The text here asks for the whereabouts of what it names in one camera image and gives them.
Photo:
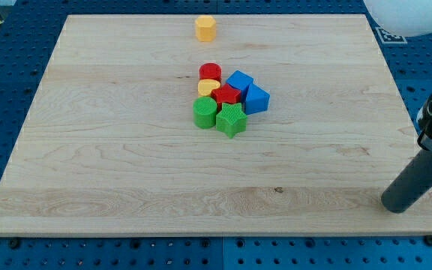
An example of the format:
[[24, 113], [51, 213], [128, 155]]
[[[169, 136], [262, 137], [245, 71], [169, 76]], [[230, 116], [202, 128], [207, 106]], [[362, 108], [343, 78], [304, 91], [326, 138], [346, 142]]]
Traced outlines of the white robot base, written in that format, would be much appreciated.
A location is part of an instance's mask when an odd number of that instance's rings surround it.
[[432, 0], [364, 0], [373, 20], [394, 35], [432, 33]]

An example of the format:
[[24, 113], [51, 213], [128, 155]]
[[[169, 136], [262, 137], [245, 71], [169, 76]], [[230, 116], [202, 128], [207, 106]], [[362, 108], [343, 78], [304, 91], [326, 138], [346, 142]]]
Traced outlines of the dark grey cylindrical pointer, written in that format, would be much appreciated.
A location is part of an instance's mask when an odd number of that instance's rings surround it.
[[432, 188], [432, 152], [420, 150], [397, 178], [384, 190], [382, 205], [403, 213]]

